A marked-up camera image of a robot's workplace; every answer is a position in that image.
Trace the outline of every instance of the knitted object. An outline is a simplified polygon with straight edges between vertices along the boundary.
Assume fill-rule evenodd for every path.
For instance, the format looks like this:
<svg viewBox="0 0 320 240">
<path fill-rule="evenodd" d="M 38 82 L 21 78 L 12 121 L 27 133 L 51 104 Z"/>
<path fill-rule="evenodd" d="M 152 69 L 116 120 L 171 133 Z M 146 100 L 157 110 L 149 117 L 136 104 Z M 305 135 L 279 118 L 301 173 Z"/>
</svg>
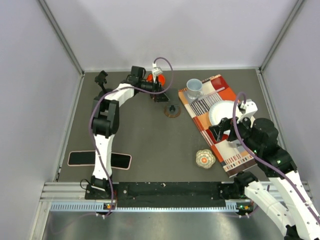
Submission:
<svg viewBox="0 0 320 240">
<path fill-rule="evenodd" d="M 204 149 L 196 152 L 195 162 L 199 167 L 209 169 L 216 162 L 216 158 L 209 149 Z"/>
</svg>

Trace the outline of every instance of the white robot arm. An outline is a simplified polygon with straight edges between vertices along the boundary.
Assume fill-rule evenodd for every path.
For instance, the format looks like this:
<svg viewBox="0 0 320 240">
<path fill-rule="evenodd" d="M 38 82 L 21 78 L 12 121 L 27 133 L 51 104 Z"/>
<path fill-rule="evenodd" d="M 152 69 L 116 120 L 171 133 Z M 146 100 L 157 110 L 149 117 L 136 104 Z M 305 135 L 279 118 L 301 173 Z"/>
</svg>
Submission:
<svg viewBox="0 0 320 240">
<path fill-rule="evenodd" d="M 121 83 L 116 89 L 115 92 L 107 95 L 104 99 L 112 101 L 118 101 L 119 107 L 125 103 L 128 99 L 132 98 L 135 95 L 135 90 L 133 88 L 126 88 L 124 90 L 119 90 L 125 87 L 131 87 L 132 85 L 128 83 Z M 115 135 L 112 134 L 108 138 L 105 135 L 96 134 L 94 135 L 96 147 L 99 149 L 101 154 L 102 163 L 106 168 L 109 176 L 112 175 L 111 168 L 111 151 L 112 151 L 112 143 Z M 101 166 L 101 162 L 99 160 L 98 153 L 95 152 L 95 165 L 94 171 L 92 174 L 96 179 L 107 179 L 107 175 Z"/>
<path fill-rule="evenodd" d="M 283 172 L 304 198 L 303 203 L 292 185 L 272 169 L 258 162 L 273 185 L 282 196 L 285 206 L 278 202 L 250 172 L 238 173 L 234 179 L 234 192 L 245 195 L 253 200 L 276 224 L 286 240 L 318 240 L 320 239 L 319 214 L 306 193 L 297 167 L 287 151 L 278 145 L 278 130 L 269 119 L 258 118 L 251 123 L 250 118 L 258 110 L 250 100 L 238 104 L 241 112 L 236 123 L 245 145 L 259 158 Z M 230 130 L 228 141 L 237 141 L 232 126 L 232 119 L 222 119 L 221 122 L 209 128 L 217 141 L 221 140 L 223 132 Z"/>
</svg>

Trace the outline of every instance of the orange object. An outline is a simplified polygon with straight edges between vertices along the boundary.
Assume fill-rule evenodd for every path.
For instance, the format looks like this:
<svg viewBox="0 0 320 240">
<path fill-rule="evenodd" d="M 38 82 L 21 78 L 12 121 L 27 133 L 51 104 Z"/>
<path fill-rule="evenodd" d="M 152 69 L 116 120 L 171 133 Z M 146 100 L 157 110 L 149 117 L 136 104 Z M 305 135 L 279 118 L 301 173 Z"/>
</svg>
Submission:
<svg viewBox="0 0 320 240">
<path fill-rule="evenodd" d="M 153 77 L 152 77 L 152 74 L 151 74 L 151 73 L 148 75 L 148 77 L 146 78 L 146 80 L 147 80 L 148 82 L 152 82 L 152 81 L 153 81 Z M 160 74 L 160 75 L 158 76 L 158 81 L 159 81 L 159 83 L 161 83 L 162 86 L 165 85 L 165 83 L 166 83 L 166 78 L 165 78 L 165 76 L 163 76 L 162 74 Z"/>
</svg>

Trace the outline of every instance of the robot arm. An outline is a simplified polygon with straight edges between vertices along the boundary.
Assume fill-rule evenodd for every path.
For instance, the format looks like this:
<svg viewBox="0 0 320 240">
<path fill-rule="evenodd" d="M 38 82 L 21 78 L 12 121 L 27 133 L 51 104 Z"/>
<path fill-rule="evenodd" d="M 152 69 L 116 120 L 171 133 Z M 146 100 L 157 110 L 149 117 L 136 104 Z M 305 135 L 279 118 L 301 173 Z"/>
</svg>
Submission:
<svg viewBox="0 0 320 240">
<path fill-rule="evenodd" d="M 135 90 L 133 88 L 127 88 L 124 90 L 119 90 L 125 87 L 131 87 L 132 85 L 128 83 L 121 83 L 113 93 L 107 95 L 104 99 L 108 101 L 117 101 L 118 107 L 121 107 L 128 99 L 132 98 L 135 95 Z M 102 163 L 106 168 L 107 173 L 109 176 L 112 175 L 112 168 L 111 168 L 111 151 L 112 151 L 112 142 L 114 140 L 115 134 L 110 135 L 106 138 L 105 135 L 96 134 L 94 136 L 95 144 L 99 149 Z M 103 170 L 101 162 L 99 160 L 98 153 L 95 153 L 95 165 L 92 174 L 96 179 L 107 179 L 107 175 Z"/>
<path fill-rule="evenodd" d="M 238 173 L 234 179 L 234 192 L 238 196 L 245 195 L 252 199 L 277 225 L 285 239 L 316 240 L 320 237 L 320 226 L 315 219 L 319 214 L 303 188 L 297 166 L 287 151 L 278 145 L 278 130 L 272 121 L 266 118 L 258 118 L 253 123 L 249 117 L 257 111 L 256 105 L 247 101 L 238 104 L 241 114 L 237 116 L 237 128 L 245 145 L 259 158 L 271 164 L 283 172 L 298 188 L 304 204 L 292 185 L 283 179 L 277 172 L 258 162 L 265 175 L 270 179 L 281 194 L 285 208 L 274 199 L 258 182 L 258 179 L 250 172 Z M 220 141 L 224 131 L 230 130 L 229 142 L 237 141 L 232 119 L 223 118 L 216 126 L 211 126 L 213 136 Z M 312 208 L 316 216 L 313 216 L 307 207 Z"/>
<path fill-rule="evenodd" d="M 89 186 L 89 188 L 92 187 L 98 191 L 105 192 L 101 193 L 100 195 L 97 194 L 101 198 L 105 198 L 110 195 L 110 184 L 106 172 L 110 177 L 112 176 L 112 143 L 119 128 L 119 108 L 128 99 L 134 97 L 139 91 L 150 93 L 155 102 L 168 102 L 169 98 L 165 93 L 152 94 L 161 92 L 163 90 L 157 77 L 161 73 L 161 68 L 155 67 L 152 71 L 152 75 L 155 77 L 155 80 L 149 82 L 144 79 L 146 70 L 143 67 L 133 66 L 131 68 L 131 73 L 127 76 L 127 78 L 122 81 L 122 83 L 115 90 L 105 96 L 105 98 L 101 101 L 99 108 L 94 113 L 91 128 L 98 151 L 95 152 L 95 165 L 90 180 L 91 186 Z M 106 72 L 102 71 L 95 79 L 95 82 L 98 83 L 102 88 L 102 92 L 94 99 L 93 109 L 95 109 L 100 101 L 101 95 L 104 96 L 107 93 L 107 90 L 103 86 L 103 84 L 107 83 L 105 80 L 107 75 L 108 74 Z"/>
</svg>

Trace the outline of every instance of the gray table surface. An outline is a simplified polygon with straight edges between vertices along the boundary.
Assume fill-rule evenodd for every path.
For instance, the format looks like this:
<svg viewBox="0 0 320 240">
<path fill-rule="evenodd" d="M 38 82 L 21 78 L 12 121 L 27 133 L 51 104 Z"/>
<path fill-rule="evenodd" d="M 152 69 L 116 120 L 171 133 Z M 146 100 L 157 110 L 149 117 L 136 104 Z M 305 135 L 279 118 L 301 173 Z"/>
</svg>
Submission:
<svg viewBox="0 0 320 240">
<path fill-rule="evenodd" d="M 93 99 L 100 92 L 94 82 L 98 73 L 86 73 L 77 104 L 59 182 L 78 182 L 90 179 L 93 166 L 68 166 L 71 151 L 93 150 L 88 134 L 88 122 L 92 112 Z M 108 88 L 116 88 L 127 77 L 128 72 L 110 72 Z M 189 79 L 200 80 L 221 74 L 235 93 L 244 91 L 256 102 L 256 118 L 269 118 L 267 106 L 254 69 L 238 70 L 183 70 L 174 72 L 172 87 L 182 89 Z M 164 73 L 166 86 L 170 72 Z M 177 118 L 164 114 L 164 103 L 155 103 L 148 94 L 139 93 L 120 108 L 120 127 L 112 145 L 116 153 L 132 155 L 129 170 L 113 170 L 116 182 L 193 182 L 230 181 L 221 164 L 216 162 L 210 169 L 196 165 L 198 150 L 209 146 L 183 107 Z M 258 168 L 250 169 L 260 180 L 267 178 Z"/>
</svg>

